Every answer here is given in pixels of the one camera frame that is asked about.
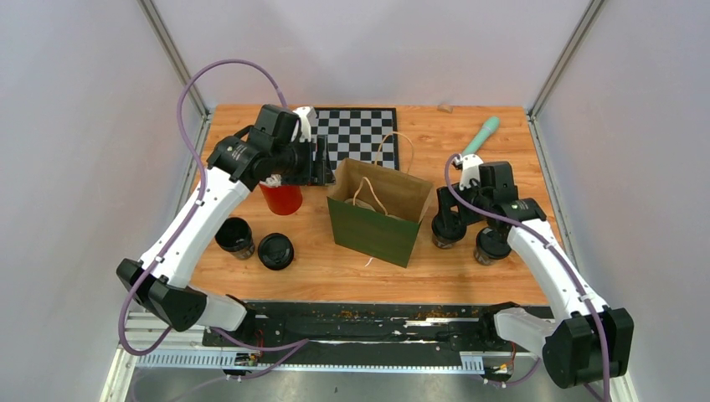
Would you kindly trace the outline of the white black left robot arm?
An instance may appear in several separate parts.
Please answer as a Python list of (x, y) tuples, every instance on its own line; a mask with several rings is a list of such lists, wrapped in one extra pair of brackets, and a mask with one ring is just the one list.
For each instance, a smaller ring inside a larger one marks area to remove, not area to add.
[(124, 259), (116, 274), (134, 300), (171, 329), (194, 325), (219, 327), (237, 346), (250, 344), (256, 323), (245, 304), (190, 286), (196, 265), (229, 215), (257, 185), (278, 174), (297, 185), (316, 183), (314, 168), (323, 168), (323, 140), (313, 138), (317, 113), (312, 106), (293, 111), (262, 106), (254, 124), (217, 143), (205, 174), (163, 235), (137, 260)]

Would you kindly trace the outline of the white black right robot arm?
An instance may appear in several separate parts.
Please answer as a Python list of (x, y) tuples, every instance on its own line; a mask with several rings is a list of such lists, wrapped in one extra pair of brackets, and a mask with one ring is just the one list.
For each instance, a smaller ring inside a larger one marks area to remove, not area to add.
[(454, 154), (445, 163), (445, 184), (436, 191), (438, 211), (432, 241), (449, 249), (469, 226), (483, 223), (474, 257), (492, 265), (516, 254), (547, 297), (553, 320), (505, 302), (488, 307), (477, 328), (483, 346), (513, 343), (542, 360), (551, 380), (566, 389), (626, 375), (635, 323), (623, 307), (613, 308), (592, 289), (557, 241), (542, 207), (521, 198), (509, 162), (483, 162)]

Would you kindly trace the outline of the clear brown plastic cup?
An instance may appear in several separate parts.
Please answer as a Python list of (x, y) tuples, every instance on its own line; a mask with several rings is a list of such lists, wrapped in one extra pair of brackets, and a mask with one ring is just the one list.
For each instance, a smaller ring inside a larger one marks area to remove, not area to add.
[(474, 250), (473, 255), (476, 262), (480, 265), (493, 265), (497, 262), (497, 259), (491, 258), (488, 254), (478, 249)]

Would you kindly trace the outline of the black cup lid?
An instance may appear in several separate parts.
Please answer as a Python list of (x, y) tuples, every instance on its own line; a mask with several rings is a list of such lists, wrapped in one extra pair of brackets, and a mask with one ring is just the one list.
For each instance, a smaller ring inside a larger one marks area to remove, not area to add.
[(477, 234), (476, 249), (497, 260), (507, 258), (512, 252), (511, 247), (503, 239), (502, 235), (489, 227), (482, 229)]
[(466, 236), (466, 225), (461, 222), (458, 214), (451, 216), (437, 214), (432, 220), (433, 237), (443, 240), (460, 241)]

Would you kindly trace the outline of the green paper bag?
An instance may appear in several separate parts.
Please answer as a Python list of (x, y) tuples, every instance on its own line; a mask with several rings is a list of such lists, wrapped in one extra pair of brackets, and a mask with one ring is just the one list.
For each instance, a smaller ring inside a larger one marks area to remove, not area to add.
[[(394, 219), (347, 205), (361, 199), (386, 209)], [(434, 198), (434, 185), (408, 170), (343, 159), (335, 171), (335, 184), (327, 192), (332, 235), (337, 245), (393, 265), (409, 265), (419, 230)]]

